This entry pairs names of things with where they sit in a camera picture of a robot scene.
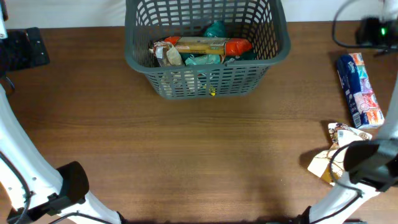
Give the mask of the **light teal tissue packet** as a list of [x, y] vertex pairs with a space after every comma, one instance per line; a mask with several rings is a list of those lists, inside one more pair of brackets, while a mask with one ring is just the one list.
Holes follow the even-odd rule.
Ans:
[[190, 55], [185, 61], [185, 65], [211, 65], [211, 64], [221, 64], [224, 61], [224, 55]]

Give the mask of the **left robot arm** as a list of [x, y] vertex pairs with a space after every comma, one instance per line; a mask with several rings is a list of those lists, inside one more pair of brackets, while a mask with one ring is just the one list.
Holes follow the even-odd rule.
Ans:
[[[47, 49], [36, 27], [7, 31], [6, 3], [1, 2], [1, 79], [15, 90], [7, 72], [47, 65]], [[18, 122], [1, 89], [1, 184], [11, 201], [8, 223], [33, 223], [44, 215], [57, 222], [126, 223], [90, 191], [84, 168], [77, 161], [52, 167]]]

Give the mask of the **cream snack pouch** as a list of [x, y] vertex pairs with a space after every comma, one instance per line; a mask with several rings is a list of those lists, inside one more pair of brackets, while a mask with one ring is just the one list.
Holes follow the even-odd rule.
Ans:
[[334, 181], [329, 174], [329, 162], [335, 152], [354, 141], [370, 141], [373, 136], [367, 132], [356, 128], [351, 128], [343, 123], [330, 123], [328, 125], [328, 133], [332, 141], [332, 145], [328, 150], [319, 152], [308, 165], [307, 170], [319, 177], [326, 183], [334, 186]]

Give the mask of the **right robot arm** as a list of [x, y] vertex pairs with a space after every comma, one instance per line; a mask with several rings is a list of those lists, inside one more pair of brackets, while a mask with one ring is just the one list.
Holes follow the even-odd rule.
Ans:
[[[384, 1], [380, 18], [367, 18], [355, 34], [354, 49], [378, 49], [381, 55], [397, 52], [397, 1]], [[369, 199], [397, 187], [397, 91], [376, 139], [353, 141], [340, 147], [344, 152], [343, 175], [320, 202], [309, 206], [294, 223], [344, 223]]]

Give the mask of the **blue tissue multipack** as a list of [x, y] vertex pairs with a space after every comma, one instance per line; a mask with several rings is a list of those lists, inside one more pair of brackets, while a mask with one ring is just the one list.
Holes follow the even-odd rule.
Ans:
[[385, 118], [370, 84], [362, 54], [340, 56], [336, 68], [354, 127], [372, 129], [382, 126]]

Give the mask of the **orange spaghetti pasta packet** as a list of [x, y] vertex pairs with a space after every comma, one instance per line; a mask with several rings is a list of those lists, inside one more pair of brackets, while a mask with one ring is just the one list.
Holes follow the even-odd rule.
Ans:
[[240, 38], [171, 36], [164, 41], [170, 42], [178, 52], [184, 54], [239, 56], [252, 50], [252, 44]]

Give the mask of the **green Nescafe coffee bag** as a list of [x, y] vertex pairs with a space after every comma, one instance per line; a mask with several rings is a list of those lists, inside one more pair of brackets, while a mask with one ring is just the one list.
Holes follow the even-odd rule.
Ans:
[[[204, 37], [222, 37], [226, 38], [226, 29], [224, 26], [224, 23], [221, 21], [217, 21], [213, 23], [205, 33], [203, 34]], [[181, 58], [183, 61], [185, 61], [190, 55], [193, 56], [199, 56], [199, 55], [207, 55], [207, 54], [184, 54], [180, 53]], [[223, 63], [232, 63], [233, 61], [239, 61], [239, 60], [254, 60], [257, 57], [257, 54], [252, 50], [243, 53], [242, 55], [239, 56], [225, 56]]]

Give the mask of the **beige chocolate snack pouch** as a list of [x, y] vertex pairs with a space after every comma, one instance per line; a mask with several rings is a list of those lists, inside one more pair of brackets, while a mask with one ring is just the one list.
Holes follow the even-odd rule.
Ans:
[[191, 70], [174, 71], [174, 67], [184, 64], [180, 53], [170, 42], [155, 42], [149, 49], [155, 57], [159, 67], [166, 67], [166, 71], [150, 73], [146, 77], [151, 82], [155, 91], [164, 98], [178, 98], [209, 95], [208, 87], [203, 75]]

